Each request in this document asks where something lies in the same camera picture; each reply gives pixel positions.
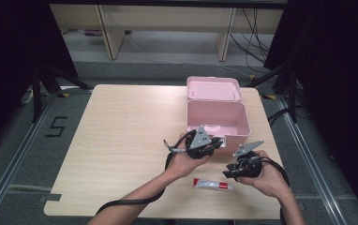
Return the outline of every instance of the hand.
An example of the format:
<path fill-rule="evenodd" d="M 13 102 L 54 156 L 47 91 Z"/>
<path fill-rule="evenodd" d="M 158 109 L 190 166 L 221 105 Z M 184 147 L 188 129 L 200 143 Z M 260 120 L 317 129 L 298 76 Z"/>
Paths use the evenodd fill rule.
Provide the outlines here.
<path fill-rule="evenodd" d="M 178 148 L 186 148 L 185 141 L 182 141 Z M 187 153 L 176 153 L 172 156 L 170 165 L 168 166 L 166 172 L 174 175 L 176 179 L 186 177 L 191 174 L 194 169 L 202 164 L 205 164 L 209 158 L 210 156 L 205 156 L 200 159 L 194 159 Z"/>
<path fill-rule="evenodd" d="M 261 158 L 268 157 L 263 150 L 255 151 L 255 153 Z M 267 196 L 278 199 L 282 195 L 288 194 L 288 191 L 291 192 L 282 174 L 274 166 L 265 162 L 261 164 L 261 174 L 258 177 L 241 176 L 237 178 L 237 181 L 244 185 L 250 185 Z"/>

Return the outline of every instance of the person's right arm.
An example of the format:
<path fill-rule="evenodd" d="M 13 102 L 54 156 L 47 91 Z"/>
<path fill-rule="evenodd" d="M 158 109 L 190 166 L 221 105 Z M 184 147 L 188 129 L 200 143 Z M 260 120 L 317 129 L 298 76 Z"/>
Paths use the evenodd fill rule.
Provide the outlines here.
<path fill-rule="evenodd" d="M 268 157 L 266 152 L 262 150 L 255 151 L 255 153 L 259 157 Z M 250 185 L 267 196 L 277 198 L 288 225 L 305 224 L 291 189 L 288 187 L 281 173 L 274 166 L 263 162 L 261 166 L 261 174 L 258 177 L 249 178 L 242 176 L 238 177 L 237 181 L 244 185 Z"/>

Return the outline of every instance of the white desk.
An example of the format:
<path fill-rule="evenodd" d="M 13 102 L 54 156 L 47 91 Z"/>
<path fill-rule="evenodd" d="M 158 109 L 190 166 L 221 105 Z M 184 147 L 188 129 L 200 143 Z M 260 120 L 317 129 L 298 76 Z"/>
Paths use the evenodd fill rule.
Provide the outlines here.
<path fill-rule="evenodd" d="M 258 92 L 241 89 L 252 129 L 248 142 L 281 163 Z M 95 88 L 52 188 L 50 216 L 93 216 L 164 170 L 168 150 L 186 132 L 185 86 L 99 85 Z M 213 155 L 191 175 L 169 187 L 141 218 L 278 219 L 279 204 L 255 188 L 227 179 L 222 171 L 235 158 Z M 233 191 L 194 189 L 193 178 L 228 182 Z"/>

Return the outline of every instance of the pink box lid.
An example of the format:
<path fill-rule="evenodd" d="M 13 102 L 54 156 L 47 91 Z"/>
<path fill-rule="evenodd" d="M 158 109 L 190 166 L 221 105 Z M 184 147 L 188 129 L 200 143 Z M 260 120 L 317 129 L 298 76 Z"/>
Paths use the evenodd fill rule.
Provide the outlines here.
<path fill-rule="evenodd" d="M 240 85 L 233 78 L 188 77 L 188 99 L 241 101 Z"/>

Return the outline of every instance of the gray floor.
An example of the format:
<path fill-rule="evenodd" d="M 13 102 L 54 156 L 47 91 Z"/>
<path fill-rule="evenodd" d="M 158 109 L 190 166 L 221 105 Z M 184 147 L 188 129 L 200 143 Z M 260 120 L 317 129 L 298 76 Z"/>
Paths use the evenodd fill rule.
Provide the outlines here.
<path fill-rule="evenodd" d="M 272 36 L 261 36 L 269 45 Z M 86 37 L 83 31 L 65 35 L 67 47 L 75 61 L 81 79 L 90 84 L 141 83 L 186 85 L 186 77 L 225 76 L 249 83 L 250 76 L 260 77 L 266 71 L 261 63 L 248 57 L 231 41 L 227 60 L 219 62 L 213 34 L 178 32 L 132 32 L 125 38 L 115 60 L 109 60 L 102 37 Z M 261 57 L 256 48 L 250 49 Z M 259 86 L 262 95 L 272 94 L 274 81 Z M 60 166 L 63 163 L 71 139 L 81 119 L 90 93 L 71 93 L 68 97 L 44 97 L 52 99 L 34 140 L 31 142 L 21 167 L 12 179 L 3 201 L 0 203 L 0 224 L 86 224 L 89 217 L 47 217 L 43 213 L 44 198 L 48 196 Z M 277 100 L 263 99 L 266 115 L 279 111 Z M 327 155 L 329 150 L 312 120 L 304 110 L 297 110 L 298 124 L 307 146 L 316 160 L 323 179 L 335 196 L 347 224 L 358 224 L 358 201 L 349 185 Z M 56 116 L 65 127 L 59 138 L 48 138 L 56 130 L 50 125 Z M 12 115 L 0 134 L 0 178 L 6 171 L 15 152 L 20 148 L 27 130 L 32 126 L 32 102 L 24 104 Z M 284 116 L 272 125 L 278 151 L 291 180 L 291 188 L 300 203 L 307 224 L 338 224 L 332 220 L 321 198 L 319 189 L 307 168 L 301 150 L 290 133 Z M 140 219 L 136 224 L 162 224 L 161 220 Z M 178 224 L 225 224 L 225 221 L 182 220 Z M 244 220 L 236 224 L 279 224 L 279 220 Z"/>

